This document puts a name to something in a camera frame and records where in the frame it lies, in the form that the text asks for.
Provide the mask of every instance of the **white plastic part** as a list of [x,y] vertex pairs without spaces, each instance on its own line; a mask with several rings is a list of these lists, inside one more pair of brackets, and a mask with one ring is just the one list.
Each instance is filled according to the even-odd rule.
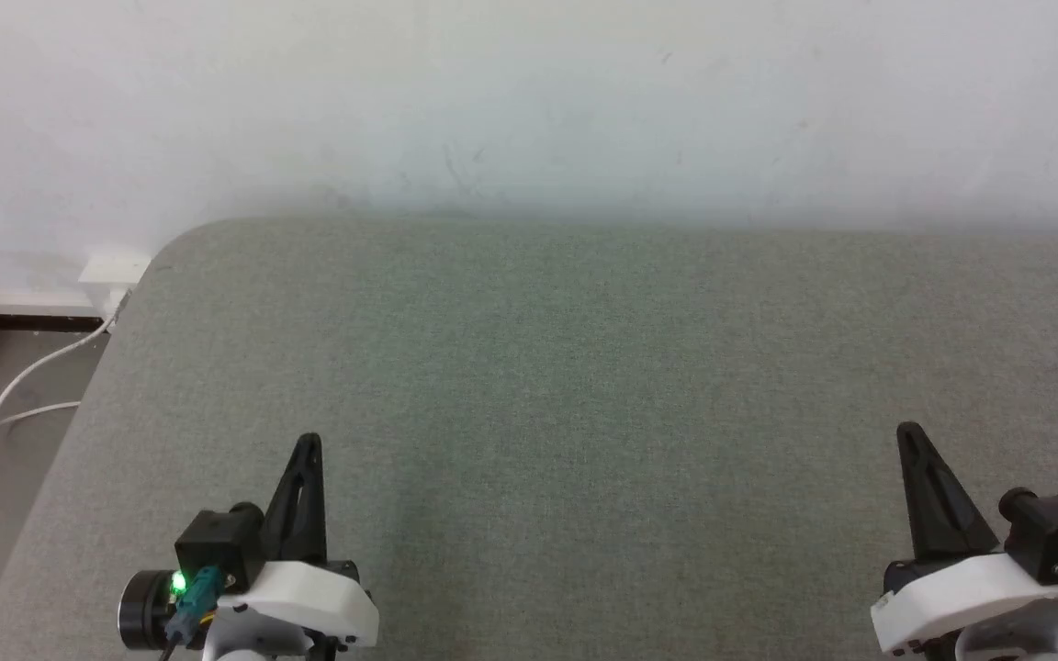
[[251,649],[236,649],[235,651],[223,654],[223,657],[219,661],[268,661],[268,657]]
[[305,562],[269,562],[252,589],[219,598],[202,661],[227,658],[239,649],[303,656],[310,647],[305,629],[336,637],[350,647],[373,647],[378,607],[352,579]]
[[907,650],[927,641],[1002,616],[1037,599],[1058,596],[1006,553],[967,557],[941,572],[911,582],[874,603],[873,627],[881,651]]
[[1058,599],[1037,599],[1026,606],[970,624],[953,643],[956,661],[1058,661]]

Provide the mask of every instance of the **cable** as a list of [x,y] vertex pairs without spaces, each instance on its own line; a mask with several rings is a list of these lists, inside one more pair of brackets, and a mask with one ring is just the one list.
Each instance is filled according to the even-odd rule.
[[[3,408],[3,402],[5,402],[7,400],[7,394],[11,393],[11,390],[13,390],[14,388],[16,388],[16,386],[18,385],[18,382],[24,380],[24,378],[26,375],[29,375],[29,373],[37,371],[37,369],[40,368],[42,365],[47,365],[48,363],[51,363],[51,361],[54,361],[55,359],[58,359],[59,356],[61,356],[63,354],[67,354],[67,352],[69,352],[69,351],[78,350],[80,347],[83,347],[83,346],[87,345],[88,343],[93,342],[93,339],[96,339],[97,337],[99,337],[99,335],[102,333],[104,333],[104,331],[108,330],[109,326],[112,326],[112,323],[116,318],[116,313],[121,312],[121,310],[122,310],[122,306],[116,306],[116,309],[113,310],[113,314],[108,315],[108,318],[105,319],[105,324],[101,324],[101,328],[97,328],[97,330],[93,330],[92,333],[89,333],[88,336],[84,337],[79,342],[72,343],[72,344],[68,345],[67,347],[63,347],[62,350],[59,350],[59,351],[56,351],[56,352],[52,352],[52,354],[48,354],[48,355],[45,355],[45,356],[43,356],[43,357],[35,361],[35,363],[31,364],[29,368],[26,368],[23,371],[19,372],[18,375],[16,378],[14,378],[14,380],[11,382],[11,384],[8,384],[3,389],[3,393],[0,394],[0,408]],[[42,408],[37,408],[37,409],[34,409],[34,410],[25,411],[25,414],[13,415],[11,418],[7,418],[7,419],[3,420],[3,422],[0,422],[0,424],[5,424],[7,422],[14,422],[16,420],[22,420],[23,418],[31,418],[33,415],[47,414],[48,410],[56,410],[56,409],[60,409],[60,408],[72,408],[72,406],[77,406],[77,405],[79,405],[79,402],[67,402],[67,403],[61,403],[61,405],[45,406],[45,407],[42,407]]]
[[77,401],[53,403],[53,405],[51,406],[38,407],[37,409],[26,411],[26,414],[17,414],[13,415],[11,418],[3,418],[2,420],[0,420],[0,427],[2,427],[3,424],[10,424],[13,422],[18,422],[24,418],[31,418],[33,415],[47,414],[48,410],[60,410],[61,408],[75,408],[79,405],[80,403]]
[[178,635],[169,637],[169,640],[165,641],[165,649],[163,654],[158,658],[158,661],[165,661],[169,658],[170,654],[174,654],[174,648],[178,647]]

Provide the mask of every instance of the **teal cable connector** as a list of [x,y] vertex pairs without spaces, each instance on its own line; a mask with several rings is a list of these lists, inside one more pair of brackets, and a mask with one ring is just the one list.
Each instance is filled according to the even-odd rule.
[[178,600],[174,617],[165,623],[165,639],[169,641],[169,647],[165,649],[164,657],[168,657],[178,644],[188,644],[194,639],[203,616],[218,605],[219,595],[223,594],[223,573],[214,565],[203,567],[195,574],[189,588]]

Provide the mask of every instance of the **fabric texture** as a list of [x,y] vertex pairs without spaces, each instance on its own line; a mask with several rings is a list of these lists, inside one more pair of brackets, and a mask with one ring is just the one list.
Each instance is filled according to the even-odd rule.
[[122,587],[305,432],[381,611],[349,658],[878,658],[902,420],[1000,537],[1006,490],[1058,493],[1058,239],[218,223],[122,314],[0,661],[151,658]]

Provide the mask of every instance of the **white wall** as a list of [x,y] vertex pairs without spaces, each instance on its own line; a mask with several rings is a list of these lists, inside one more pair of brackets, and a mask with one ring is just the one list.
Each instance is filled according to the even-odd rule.
[[0,0],[0,302],[252,214],[1058,226],[1058,0]]

